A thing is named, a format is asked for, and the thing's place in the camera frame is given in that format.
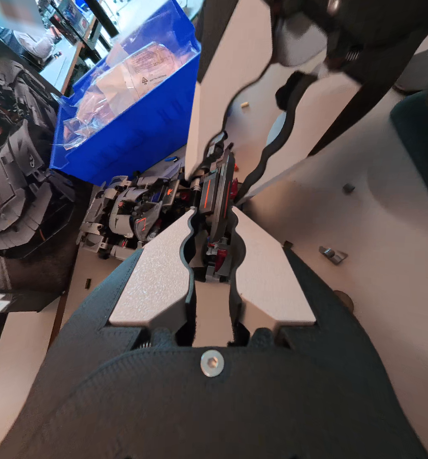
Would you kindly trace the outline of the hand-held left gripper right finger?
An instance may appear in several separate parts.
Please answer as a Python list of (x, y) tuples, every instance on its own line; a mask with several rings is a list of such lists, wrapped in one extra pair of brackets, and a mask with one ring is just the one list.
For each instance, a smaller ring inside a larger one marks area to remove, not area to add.
[(313, 326), (316, 317), (285, 250), (238, 208), (231, 208), (230, 317), (250, 337), (267, 329), (277, 336), (288, 326)]

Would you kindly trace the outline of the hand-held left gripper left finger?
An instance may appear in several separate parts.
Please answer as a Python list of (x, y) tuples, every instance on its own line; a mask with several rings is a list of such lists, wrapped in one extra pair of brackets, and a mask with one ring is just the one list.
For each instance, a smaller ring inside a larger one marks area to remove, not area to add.
[(191, 220), (196, 212), (188, 210), (144, 246), (109, 317), (112, 326), (167, 328), (176, 333), (187, 323), (192, 281), (183, 248), (193, 236)]

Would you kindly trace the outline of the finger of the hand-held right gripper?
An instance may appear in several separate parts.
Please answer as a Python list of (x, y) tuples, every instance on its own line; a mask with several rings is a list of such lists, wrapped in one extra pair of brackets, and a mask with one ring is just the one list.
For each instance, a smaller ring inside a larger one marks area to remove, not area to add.
[(185, 179), (224, 130), (230, 103), (265, 72), (272, 57), (272, 16), (267, 1), (204, 1), (196, 28), (201, 53), (190, 120)]
[(284, 125), (291, 110), (281, 113), (272, 125), (264, 148), (264, 152), (271, 151), (271, 154), (265, 160), (263, 174), (252, 179), (241, 196), (236, 196), (236, 204), (245, 203), (276, 183), (307, 158), (360, 87), (360, 83), (342, 72), (330, 73), (311, 83), (297, 103), (290, 135), (286, 137)]

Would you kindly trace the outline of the partly built lego car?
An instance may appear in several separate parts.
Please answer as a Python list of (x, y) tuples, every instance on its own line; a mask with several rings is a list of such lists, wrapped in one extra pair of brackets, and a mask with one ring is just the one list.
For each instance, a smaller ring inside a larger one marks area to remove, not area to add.
[[(163, 171), (147, 171), (133, 179), (115, 176), (96, 193), (84, 217), (77, 244), (101, 259), (124, 261), (177, 221), (190, 207), (191, 183), (184, 181), (184, 167), (176, 164)], [(236, 197), (238, 180), (230, 204)], [(227, 283), (231, 259), (230, 230), (211, 243), (198, 212), (192, 220), (193, 234), (206, 232), (201, 266), (193, 268), (195, 280)]]

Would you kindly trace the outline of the grey lego door panel assembly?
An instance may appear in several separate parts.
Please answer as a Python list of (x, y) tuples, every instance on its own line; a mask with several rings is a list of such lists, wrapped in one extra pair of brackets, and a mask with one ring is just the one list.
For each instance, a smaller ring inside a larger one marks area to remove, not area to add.
[(191, 184), (190, 207), (195, 207), (211, 243), (220, 240), (227, 226), (230, 194), (234, 189), (234, 143), (230, 142), (214, 169), (201, 169), (203, 174), (194, 177)]

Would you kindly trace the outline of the grey lego hinge panel piece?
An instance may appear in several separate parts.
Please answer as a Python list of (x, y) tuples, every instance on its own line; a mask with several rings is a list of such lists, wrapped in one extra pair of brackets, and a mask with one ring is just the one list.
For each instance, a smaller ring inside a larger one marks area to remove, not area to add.
[(334, 250), (325, 246), (319, 246), (319, 253), (331, 261), (334, 265), (339, 265), (348, 257), (348, 254), (342, 251)]

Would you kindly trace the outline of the black round lego dish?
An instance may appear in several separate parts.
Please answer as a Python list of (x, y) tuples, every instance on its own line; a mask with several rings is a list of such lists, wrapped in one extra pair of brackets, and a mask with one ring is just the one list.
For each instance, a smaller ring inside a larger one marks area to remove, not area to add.
[(343, 305), (349, 310), (351, 314), (354, 314), (354, 302), (351, 297), (343, 291), (334, 290), (334, 294), (339, 298)]

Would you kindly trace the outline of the dark lego set box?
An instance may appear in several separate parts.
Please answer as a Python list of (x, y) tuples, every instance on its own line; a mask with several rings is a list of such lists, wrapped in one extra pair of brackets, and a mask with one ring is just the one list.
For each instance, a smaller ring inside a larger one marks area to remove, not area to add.
[(0, 262), (17, 301), (53, 300), (68, 283), (82, 182), (50, 165), (61, 93), (0, 39)]

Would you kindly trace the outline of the dark teal cloth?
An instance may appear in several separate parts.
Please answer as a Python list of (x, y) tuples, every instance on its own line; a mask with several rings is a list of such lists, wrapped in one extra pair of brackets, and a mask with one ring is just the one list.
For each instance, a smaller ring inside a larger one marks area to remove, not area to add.
[(428, 190), (428, 93), (407, 96), (390, 112), (392, 125)]

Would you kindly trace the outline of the clear plastic parts bags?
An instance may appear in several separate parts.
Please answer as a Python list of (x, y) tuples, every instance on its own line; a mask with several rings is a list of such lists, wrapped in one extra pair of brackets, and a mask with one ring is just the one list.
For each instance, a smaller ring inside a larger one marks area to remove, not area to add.
[(108, 70), (94, 71), (92, 82), (74, 104), (75, 115), (63, 122), (66, 150), (82, 145), (198, 54), (190, 43), (172, 52), (155, 41), (132, 54), (121, 45), (118, 51), (123, 59)]

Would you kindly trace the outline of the blue plastic bin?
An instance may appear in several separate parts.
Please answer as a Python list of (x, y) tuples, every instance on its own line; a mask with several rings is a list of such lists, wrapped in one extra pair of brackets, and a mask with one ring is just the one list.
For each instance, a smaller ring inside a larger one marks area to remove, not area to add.
[[(94, 185), (116, 175), (145, 171), (188, 139), (201, 52), (195, 27), (177, 1), (135, 1), (126, 12), (128, 23), (111, 51), (73, 84), (70, 97), (61, 98), (57, 115), (50, 165)], [(172, 52), (190, 43), (198, 54), (82, 145), (66, 150), (63, 122), (75, 115), (74, 104), (92, 82), (94, 71), (108, 70), (123, 59), (119, 45), (132, 54), (152, 41)]]

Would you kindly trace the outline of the black metal pole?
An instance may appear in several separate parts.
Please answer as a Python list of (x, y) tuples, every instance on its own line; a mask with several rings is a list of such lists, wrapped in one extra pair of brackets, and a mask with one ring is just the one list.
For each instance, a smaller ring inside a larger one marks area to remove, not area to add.
[(91, 50), (95, 50), (97, 42), (100, 42), (103, 48), (109, 52), (111, 50), (111, 44), (105, 36), (102, 35), (102, 30), (105, 30), (110, 40), (119, 34), (116, 25), (110, 18), (112, 12), (110, 11), (110, 14), (108, 14), (104, 10), (102, 1), (85, 0), (84, 2), (93, 15), (92, 26), (90, 26), (89, 32), (86, 34), (85, 38), (86, 46)]

